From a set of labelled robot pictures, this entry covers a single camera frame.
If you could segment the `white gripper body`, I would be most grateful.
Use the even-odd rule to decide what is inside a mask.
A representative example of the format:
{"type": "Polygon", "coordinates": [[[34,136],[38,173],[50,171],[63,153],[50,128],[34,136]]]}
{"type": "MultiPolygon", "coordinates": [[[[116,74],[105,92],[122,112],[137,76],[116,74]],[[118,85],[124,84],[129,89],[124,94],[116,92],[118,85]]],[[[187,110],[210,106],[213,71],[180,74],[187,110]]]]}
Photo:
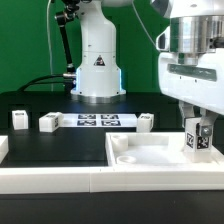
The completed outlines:
{"type": "Polygon", "coordinates": [[[174,53],[159,56],[161,92],[224,115],[224,51],[201,55],[197,66],[179,65],[177,59],[174,53]]]}

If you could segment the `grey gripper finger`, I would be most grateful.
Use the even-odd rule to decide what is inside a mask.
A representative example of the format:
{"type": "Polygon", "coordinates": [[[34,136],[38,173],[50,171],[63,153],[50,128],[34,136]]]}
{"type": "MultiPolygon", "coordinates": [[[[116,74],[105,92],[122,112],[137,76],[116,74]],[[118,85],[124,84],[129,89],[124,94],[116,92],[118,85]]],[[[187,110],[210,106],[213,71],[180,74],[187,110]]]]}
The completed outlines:
{"type": "Polygon", "coordinates": [[[213,126],[218,117],[218,114],[207,110],[200,110],[200,121],[197,125],[197,134],[201,137],[210,137],[213,134],[213,126]]]}
{"type": "Polygon", "coordinates": [[[194,106],[187,102],[180,101],[179,110],[182,117],[182,127],[185,127],[186,120],[195,117],[194,106]]]}

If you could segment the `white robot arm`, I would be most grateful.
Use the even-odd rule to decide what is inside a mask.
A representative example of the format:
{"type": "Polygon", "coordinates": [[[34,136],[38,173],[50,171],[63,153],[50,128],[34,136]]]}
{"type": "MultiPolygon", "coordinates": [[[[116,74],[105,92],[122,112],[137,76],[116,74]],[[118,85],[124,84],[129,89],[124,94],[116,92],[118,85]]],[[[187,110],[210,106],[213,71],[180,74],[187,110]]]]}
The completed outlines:
{"type": "MultiPolygon", "coordinates": [[[[130,5],[133,0],[81,0],[82,63],[74,96],[88,102],[108,102],[125,93],[116,64],[116,28],[104,7],[130,5]]],[[[183,120],[201,108],[197,134],[208,137],[224,115],[224,0],[150,0],[170,21],[157,37],[159,86],[179,101],[183,120]]]]}

